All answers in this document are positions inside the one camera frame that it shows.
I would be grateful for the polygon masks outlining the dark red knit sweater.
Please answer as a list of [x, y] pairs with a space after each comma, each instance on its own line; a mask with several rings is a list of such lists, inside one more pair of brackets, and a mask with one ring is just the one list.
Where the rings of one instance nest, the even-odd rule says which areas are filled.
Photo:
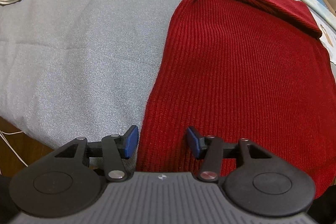
[[306, 172], [335, 178], [335, 79], [307, 5], [182, 0], [139, 139], [140, 172], [197, 172], [186, 129], [247, 138]]

